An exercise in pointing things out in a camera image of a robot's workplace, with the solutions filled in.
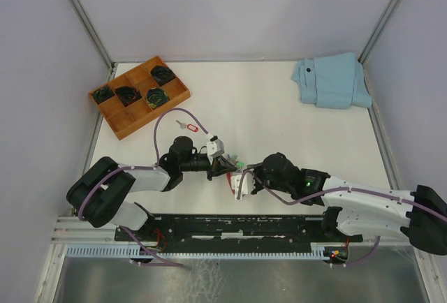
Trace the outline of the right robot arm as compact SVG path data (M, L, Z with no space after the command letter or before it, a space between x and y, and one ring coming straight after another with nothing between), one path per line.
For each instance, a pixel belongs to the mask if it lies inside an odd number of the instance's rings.
M330 241L341 236L392 237L438 256L446 254L446 202L419 185L413 191L354 184L326 172L300 169L284 154L267 156L241 178L237 197L265 189L287 193L288 205L325 207L321 234Z

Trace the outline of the metal key holder red handle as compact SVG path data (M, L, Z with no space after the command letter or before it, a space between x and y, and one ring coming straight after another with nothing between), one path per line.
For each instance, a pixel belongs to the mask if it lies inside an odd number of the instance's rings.
M229 184L229 186L230 186L230 189L231 189L232 193L235 193L235 183L232 181L232 176L233 176L233 175L240 175L240 174L242 173L243 170L244 170L244 167L243 167L243 169L239 170L239 169L237 168L237 166L236 166L236 171L235 171L235 172L227 172L227 173L226 173L226 177L227 177L227 180L228 180L228 184Z

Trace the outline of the key with red tag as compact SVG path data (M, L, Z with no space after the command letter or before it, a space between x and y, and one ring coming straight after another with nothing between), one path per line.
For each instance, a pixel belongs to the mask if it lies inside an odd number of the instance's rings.
M199 128L193 124L187 124L187 123L181 122L179 120L177 120L176 122L179 124L179 127L181 129L189 130L194 133L199 131Z

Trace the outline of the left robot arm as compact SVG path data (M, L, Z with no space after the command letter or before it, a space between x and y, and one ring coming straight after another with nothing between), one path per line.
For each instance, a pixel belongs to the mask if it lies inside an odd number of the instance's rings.
M224 158L224 146L213 137L199 152L186 136L174 139L157 166L118 164L109 156L100 158L66 194L80 220L101 228L107 223L125 226L140 240L154 234L154 222L136 204L125 201L137 191L167 192L183 180L184 172L205 172L208 180L233 173L237 167Z

